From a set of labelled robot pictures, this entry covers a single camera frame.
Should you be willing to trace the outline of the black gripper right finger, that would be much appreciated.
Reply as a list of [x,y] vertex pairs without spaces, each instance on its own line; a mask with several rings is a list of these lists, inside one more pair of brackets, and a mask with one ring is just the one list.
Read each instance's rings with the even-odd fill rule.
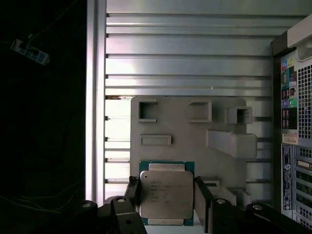
[[208,234],[310,234],[301,224],[260,203],[245,209],[214,197],[201,177],[194,178],[194,209]]

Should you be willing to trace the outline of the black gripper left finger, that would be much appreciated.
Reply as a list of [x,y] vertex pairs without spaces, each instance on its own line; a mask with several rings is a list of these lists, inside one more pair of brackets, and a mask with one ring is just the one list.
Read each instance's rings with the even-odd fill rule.
[[145,234],[137,212],[140,179],[129,177],[124,195],[110,197],[102,206],[81,200],[48,225],[50,234]]

